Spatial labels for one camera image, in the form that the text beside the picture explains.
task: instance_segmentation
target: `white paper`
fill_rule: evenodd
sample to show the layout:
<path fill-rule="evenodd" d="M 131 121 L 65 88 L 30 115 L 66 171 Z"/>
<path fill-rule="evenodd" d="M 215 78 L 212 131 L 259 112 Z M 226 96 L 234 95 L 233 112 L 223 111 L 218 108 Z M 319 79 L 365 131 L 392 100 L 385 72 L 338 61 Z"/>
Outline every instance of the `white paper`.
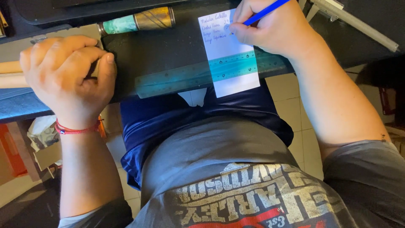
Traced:
<path fill-rule="evenodd" d="M 253 46 L 240 43 L 229 30 L 235 9 L 198 18 L 208 60 L 253 51 Z M 214 82 L 217 97 L 260 86 L 257 72 Z"/>

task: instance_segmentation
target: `teal ruler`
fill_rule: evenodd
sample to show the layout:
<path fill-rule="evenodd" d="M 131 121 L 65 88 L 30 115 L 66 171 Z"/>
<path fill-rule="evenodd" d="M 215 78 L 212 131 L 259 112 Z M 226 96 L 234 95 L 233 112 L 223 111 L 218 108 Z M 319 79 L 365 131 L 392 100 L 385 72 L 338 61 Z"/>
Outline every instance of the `teal ruler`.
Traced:
<path fill-rule="evenodd" d="M 209 60 L 208 63 L 213 82 L 258 71 L 254 50 Z"/>
<path fill-rule="evenodd" d="M 237 54 L 236 57 L 227 56 L 136 77 L 134 78 L 135 89 L 130 95 L 146 98 L 187 91 L 197 89 L 199 86 L 201 88 L 210 86 L 214 81 L 253 72 L 259 72 L 259 78 L 263 78 L 265 75 L 269 77 L 294 71 L 286 58 L 256 49 Z"/>

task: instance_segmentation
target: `red bracelet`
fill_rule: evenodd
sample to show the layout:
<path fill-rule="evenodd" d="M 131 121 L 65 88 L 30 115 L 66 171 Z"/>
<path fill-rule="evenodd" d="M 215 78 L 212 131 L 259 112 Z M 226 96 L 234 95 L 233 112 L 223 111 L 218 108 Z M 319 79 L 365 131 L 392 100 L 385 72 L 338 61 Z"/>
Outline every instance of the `red bracelet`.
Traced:
<path fill-rule="evenodd" d="M 67 127 L 63 127 L 60 125 L 58 119 L 56 118 L 56 124 L 55 124 L 55 130 L 62 135 L 73 135 L 73 134 L 81 134 L 81 133 L 86 133 L 90 131 L 98 131 L 98 126 L 100 125 L 100 122 L 102 120 L 97 120 L 97 123 L 89 128 L 83 129 L 83 130 L 73 130 L 69 129 Z"/>

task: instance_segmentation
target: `gray t-shirt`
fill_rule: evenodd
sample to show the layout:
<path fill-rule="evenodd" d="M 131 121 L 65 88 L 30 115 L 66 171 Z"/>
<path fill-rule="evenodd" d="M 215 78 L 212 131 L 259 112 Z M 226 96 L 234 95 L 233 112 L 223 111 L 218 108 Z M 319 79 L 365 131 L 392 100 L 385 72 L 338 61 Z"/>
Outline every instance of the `gray t-shirt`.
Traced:
<path fill-rule="evenodd" d="M 133 222 L 117 199 L 60 227 L 405 227 L 405 161 L 393 144 L 361 141 L 324 161 L 324 181 L 247 120 L 215 117 L 166 139 L 142 170 Z"/>

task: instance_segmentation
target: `pen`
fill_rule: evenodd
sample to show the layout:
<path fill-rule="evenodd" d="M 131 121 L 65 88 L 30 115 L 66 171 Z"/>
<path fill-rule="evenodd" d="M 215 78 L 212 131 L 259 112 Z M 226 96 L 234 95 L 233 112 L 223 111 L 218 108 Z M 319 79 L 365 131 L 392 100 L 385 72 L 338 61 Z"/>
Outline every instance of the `pen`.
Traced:
<path fill-rule="evenodd" d="M 273 4 L 269 5 L 268 7 L 264 8 L 262 11 L 258 12 L 253 17 L 247 19 L 243 24 L 249 26 L 256 21 L 260 20 L 262 17 L 266 16 L 267 14 L 271 13 L 275 9 L 279 8 L 280 6 L 284 5 L 284 3 L 288 2 L 289 0 L 277 0 L 273 2 Z"/>

